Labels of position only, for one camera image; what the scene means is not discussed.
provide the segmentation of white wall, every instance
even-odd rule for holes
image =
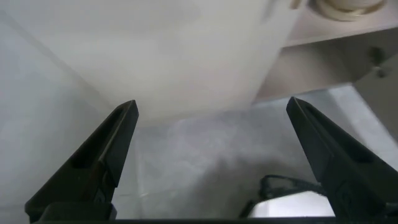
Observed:
[[[135,99],[139,123],[157,124],[249,106],[300,12],[290,4],[13,0],[6,12],[113,106]]]
[[[111,108],[0,14],[0,220],[27,223],[24,204]]]

